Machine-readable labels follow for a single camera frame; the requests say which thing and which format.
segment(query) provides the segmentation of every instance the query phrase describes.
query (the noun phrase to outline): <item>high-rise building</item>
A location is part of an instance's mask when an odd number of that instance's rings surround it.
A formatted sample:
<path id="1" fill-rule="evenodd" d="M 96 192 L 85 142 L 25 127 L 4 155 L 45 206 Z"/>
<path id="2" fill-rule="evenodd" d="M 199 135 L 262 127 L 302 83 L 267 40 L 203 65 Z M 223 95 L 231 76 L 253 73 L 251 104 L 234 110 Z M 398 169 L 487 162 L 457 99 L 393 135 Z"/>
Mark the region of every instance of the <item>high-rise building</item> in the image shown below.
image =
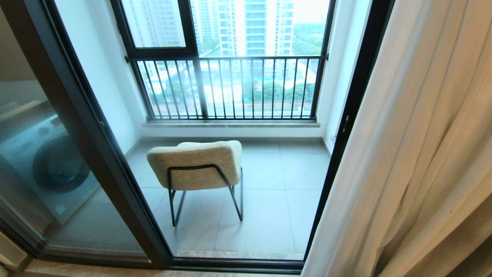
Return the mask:
<path id="1" fill-rule="evenodd" d="M 136 47 L 186 46 L 176 0 L 122 0 Z"/>
<path id="2" fill-rule="evenodd" d="M 292 54 L 293 0 L 218 0 L 222 56 Z"/>
<path id="3" fill-rule="evenodd" d="M 218 41 L 217 1 L 191 0 L 190 3 L 198 49 L 204 42 Z"/>

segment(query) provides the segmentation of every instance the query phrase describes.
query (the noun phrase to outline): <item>sky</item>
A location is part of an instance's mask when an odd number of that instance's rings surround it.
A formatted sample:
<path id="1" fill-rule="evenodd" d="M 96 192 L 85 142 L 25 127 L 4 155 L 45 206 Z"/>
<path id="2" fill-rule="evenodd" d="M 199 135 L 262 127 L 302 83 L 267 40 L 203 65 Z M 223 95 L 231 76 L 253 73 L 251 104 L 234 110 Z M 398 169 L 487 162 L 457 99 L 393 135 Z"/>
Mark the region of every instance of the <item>sky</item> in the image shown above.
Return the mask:
<path id="1" fill-rule="evenodd" d="M 314 23 L 326 21 L 329 0 L 295 0 L 294 22 Z"/>

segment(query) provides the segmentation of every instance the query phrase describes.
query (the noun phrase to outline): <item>black metal railing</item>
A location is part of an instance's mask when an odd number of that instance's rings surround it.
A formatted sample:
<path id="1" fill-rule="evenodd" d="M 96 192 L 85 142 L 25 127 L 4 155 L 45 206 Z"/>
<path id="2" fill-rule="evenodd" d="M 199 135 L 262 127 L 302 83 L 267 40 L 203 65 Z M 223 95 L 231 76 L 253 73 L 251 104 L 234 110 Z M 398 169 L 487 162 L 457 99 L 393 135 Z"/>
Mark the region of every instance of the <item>black metal railing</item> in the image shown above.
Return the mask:
<path id="1" fill-rule="evenodd" d="M 315 119 L 326 56 L 130 60 L 149 120 Z"/>

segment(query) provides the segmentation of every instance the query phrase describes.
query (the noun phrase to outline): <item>beige upholstered chair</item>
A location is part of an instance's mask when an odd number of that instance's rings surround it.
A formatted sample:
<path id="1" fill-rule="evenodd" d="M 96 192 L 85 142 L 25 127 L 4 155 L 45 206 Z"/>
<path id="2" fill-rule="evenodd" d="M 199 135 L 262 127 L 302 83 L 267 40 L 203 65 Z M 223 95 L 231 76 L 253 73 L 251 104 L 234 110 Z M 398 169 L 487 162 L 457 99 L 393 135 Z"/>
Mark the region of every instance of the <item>beige upholstered chair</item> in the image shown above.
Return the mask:
<path id="1" fill-rule="evenodd" d="M 160 184 L 169 191 L 171 218 L 176 226 L 186 191 L 229 187 L 239 219 L 243 220 L 243 170 L 241 143 L 237 140 L 211 143 L 183 142 L 175 147 L 154 147 L 147 160 Z M 235 186 L 241 182 L 241 210 L 234 196 Z M 174 195 L 183 195 L 174 215 Z"/>

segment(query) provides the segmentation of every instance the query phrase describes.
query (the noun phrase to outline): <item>curtain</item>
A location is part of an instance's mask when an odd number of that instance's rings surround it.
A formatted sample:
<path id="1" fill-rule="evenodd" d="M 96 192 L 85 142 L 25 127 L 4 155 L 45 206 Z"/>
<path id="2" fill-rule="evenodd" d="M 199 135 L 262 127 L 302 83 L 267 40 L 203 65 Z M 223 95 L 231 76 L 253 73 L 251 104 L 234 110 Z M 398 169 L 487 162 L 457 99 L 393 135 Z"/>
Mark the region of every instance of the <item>curtain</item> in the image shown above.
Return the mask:
<path id="1" fill-rule="evenodd" d="M 437 258 L 492 193 L 491 39 L 490 0 L 396 1 L 302 276 L 446 276 L 485 243 Z"/>

